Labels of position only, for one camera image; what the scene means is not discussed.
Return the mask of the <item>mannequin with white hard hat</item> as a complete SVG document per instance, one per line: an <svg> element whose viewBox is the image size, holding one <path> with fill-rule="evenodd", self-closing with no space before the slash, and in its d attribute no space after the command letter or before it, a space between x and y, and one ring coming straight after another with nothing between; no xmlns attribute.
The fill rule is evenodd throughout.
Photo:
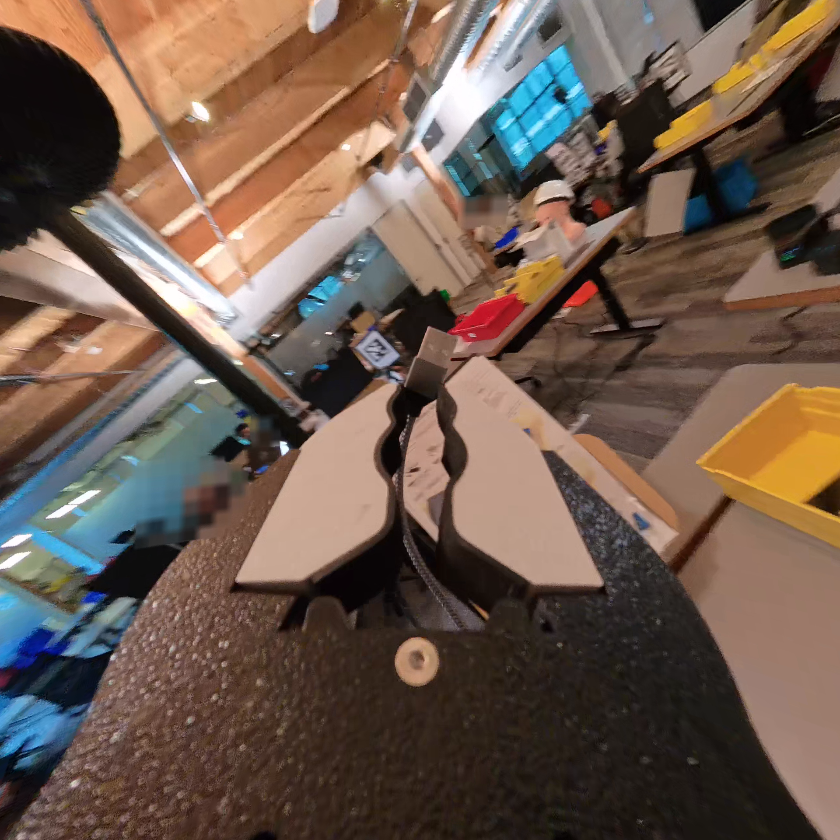
<svg viewBox="0 0 840 840"><path fill-rule="evenodd" d="M541 184L534 192L533 217L539 228L555 226L566 240L576 245L583 237L586 225L572 215L575 194L564 180L552 180Z"/></svg>

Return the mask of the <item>black white tag sign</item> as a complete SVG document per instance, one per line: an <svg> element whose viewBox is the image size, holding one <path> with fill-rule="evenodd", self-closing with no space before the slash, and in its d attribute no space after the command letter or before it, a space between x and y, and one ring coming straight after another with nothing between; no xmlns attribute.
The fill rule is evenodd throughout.
<svg viewBox="0 0 840 840"><path fill-rule="evenodd" d="M353 351L374 371L385 371L396 365L399 351L377 329L368 329L353 340Z"/></svg>

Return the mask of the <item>red plastic bin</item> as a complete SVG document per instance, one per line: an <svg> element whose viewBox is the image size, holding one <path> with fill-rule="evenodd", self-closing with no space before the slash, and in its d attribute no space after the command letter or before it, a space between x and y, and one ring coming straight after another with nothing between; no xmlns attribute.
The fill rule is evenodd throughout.
<svg viewBox="0 0 840 840"><path fill-rule="evenodd" d="M516 293L493 297L458 316L448 334L467 343L497 339L526 309Z"/></svg>

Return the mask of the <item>black device green display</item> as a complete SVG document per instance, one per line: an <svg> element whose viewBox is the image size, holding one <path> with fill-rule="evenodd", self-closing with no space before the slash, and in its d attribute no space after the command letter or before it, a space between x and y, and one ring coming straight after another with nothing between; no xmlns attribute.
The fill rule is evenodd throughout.
<svg viewBox="0 0 840 840"><path fill-rule="evenodd" d="M839 273L839 206L806 204L775 218L763 229L778 266L810 265L818 276Z"/></svg>

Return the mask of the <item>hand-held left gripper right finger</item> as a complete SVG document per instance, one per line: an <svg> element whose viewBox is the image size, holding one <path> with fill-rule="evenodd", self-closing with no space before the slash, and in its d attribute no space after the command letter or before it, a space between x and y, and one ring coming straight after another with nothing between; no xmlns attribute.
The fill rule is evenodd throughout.
<svg viewBox="0 0 840 840"><path fill-rule="evenodd" d="M491 613L515 599L591 594L604 580L532 437L477 396L443 385L436 400L448 475L435 575Z"/></svg>

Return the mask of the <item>small yellow bin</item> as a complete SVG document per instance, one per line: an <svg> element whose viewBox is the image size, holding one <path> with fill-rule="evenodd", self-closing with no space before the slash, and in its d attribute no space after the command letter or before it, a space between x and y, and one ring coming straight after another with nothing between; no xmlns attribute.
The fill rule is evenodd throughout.
<svg viewBox="0 0 840 840"><path fill-rule="evenodd" d="M714 96L722 96L727 91L750 79L754 73L755 68L751 61L744 62L739 60L726 73L714 81L712 94Z"/></svg>
<svg viewBox="0 0 840 840"><path fill-rule="evenodd" d="M663 151L699 131L712 120L714 110L713 100L708 99L682 113L670 123L666 131L654 138L655 149Z"/></svg>
<svg viewBox="0 0 840 840"><path fill-rule="evenodd" d="M556 255L547 259L528 262L503 281L495 298L514 296L524 306L532 305L564 276L564 263Z"/></svg>
<svg viewBox="0 0 840 840"><path fill-rule="evenodd" d="M781 52L823 26L837 8L835 1L788 2L780 26L764 42L761 51L767 56Z"/></svg>

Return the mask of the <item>blue plastic crate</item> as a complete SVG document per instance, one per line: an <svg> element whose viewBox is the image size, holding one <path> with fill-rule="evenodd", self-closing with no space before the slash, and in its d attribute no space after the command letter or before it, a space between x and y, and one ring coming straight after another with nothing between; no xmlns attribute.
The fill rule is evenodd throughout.
<svg viewBox="0 0 840 840"><path fill-rule="evenodd" d="M757 202L759 181L746 156L716 169L702 156L695 162L699 166L684 212L684 234L694 234L767 209L767 203Z"/></svg>

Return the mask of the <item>black steel column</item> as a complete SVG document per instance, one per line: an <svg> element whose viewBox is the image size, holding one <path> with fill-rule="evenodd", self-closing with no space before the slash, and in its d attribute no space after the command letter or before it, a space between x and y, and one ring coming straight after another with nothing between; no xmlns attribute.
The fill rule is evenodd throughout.
<svg viewBox="0 0 840 840"><path fill-rule="evenodd" d="M72 212L58 213L47 223L46 229L255 415L265 420L289 445L299 448L306 441L307 434L273 395L233 358L202 336Z"/></svg>

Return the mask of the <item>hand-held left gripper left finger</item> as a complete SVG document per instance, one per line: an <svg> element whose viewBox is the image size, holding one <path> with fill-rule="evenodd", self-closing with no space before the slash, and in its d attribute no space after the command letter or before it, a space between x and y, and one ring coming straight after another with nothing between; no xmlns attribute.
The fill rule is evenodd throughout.
<svg viewBox="0 0 840 840"><path fill-rule="evenodd" d="M393 475L402 388L379 387L302 446L234 579L242 592L330 597L351 613L402 564Z"/></svg>

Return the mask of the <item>printed instruction sheet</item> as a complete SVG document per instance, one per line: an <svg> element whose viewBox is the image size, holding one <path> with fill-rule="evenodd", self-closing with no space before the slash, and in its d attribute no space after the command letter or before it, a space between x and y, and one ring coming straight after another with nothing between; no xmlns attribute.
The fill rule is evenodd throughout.
<svg viewBox="0 0 840 840"><path fill-rule="evenodd" d="M658 519L604 469L540 404L495 363L469 360L447 381L454 395L475 396L495 413L528 433L541 450L554 452L611 505L663 560L679 532ZM406 458L406 509L431 543L438 537L440 498L447 473L442 464L444 435L435 404L427 405L415 423Z"/></svg>

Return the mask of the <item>yellow plastic bin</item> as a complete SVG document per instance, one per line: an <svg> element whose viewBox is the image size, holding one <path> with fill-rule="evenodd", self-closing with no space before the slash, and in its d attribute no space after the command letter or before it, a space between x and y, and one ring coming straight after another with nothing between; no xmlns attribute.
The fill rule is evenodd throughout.
<svg viewBox="0 0 840 840"><path fill-rule="evenodd" d="M839 478L836 387L783 386L696 463L732 501L839 547L839 518L806 504Z"/></svg>

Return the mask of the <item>dark fuzzy round object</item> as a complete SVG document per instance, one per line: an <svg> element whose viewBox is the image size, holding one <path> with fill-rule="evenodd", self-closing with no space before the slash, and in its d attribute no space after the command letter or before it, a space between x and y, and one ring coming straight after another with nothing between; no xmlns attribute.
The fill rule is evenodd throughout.
<svg viewBox="0 0 840 840"><path fill-rule="evenodd" d="M1 250L95 198L119 167L111 102L63 49L1 27Z"/></svg>

